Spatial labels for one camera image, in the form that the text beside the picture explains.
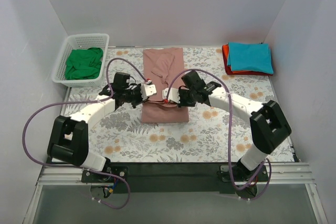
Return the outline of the pink t shirt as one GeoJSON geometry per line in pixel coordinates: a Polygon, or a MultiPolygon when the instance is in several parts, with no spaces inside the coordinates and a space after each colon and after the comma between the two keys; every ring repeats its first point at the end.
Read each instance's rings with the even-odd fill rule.
{"type": "Polygon", "coordinates": [[[162,91],[173,85],[179,88],[183,81],[173,79],[184,70],[182,48],[145,49],[143,50],[144,76],[152,80],[157,94],[151,96],[142,107],[143,123],[185,123],[189,121],[188,108],[179,108],[176,104],[165,103],[162,91]]]}

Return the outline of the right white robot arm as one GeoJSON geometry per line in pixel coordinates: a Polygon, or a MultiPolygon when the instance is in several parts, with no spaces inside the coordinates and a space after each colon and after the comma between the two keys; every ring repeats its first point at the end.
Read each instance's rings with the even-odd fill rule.
{"type": "Polygon", "coordinates": [[[250,125],[253,144],[234,166],[242,180],[251,180],[257,174],[256,168],[292,132],[280,105],[274,100],[262,103],[230,93],[220,80],[205,83],[196,70],[181,79],[185,88],[178,91],[179,106],[206,104],[227,111],[230,119],[236,116],[250,125]]]}

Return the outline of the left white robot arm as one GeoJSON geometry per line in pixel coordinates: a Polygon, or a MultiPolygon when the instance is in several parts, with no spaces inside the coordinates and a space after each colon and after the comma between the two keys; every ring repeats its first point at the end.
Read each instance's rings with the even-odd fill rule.
{"type": "Polygon", "coordinates": [[[106,165],[109,160],[89,149],[90,129],[123,104],[129,103],[135,108],[153,94],[156,94],[156,89],[150,83],[131,83],[129,74],[116,73],[113,82],[99,92],[94,103],[70,116],[60,115],[55,119],[47,148],[48,157],[91,169],[98,181],[108,181],[112,175],[111,168],[106,165]]]}

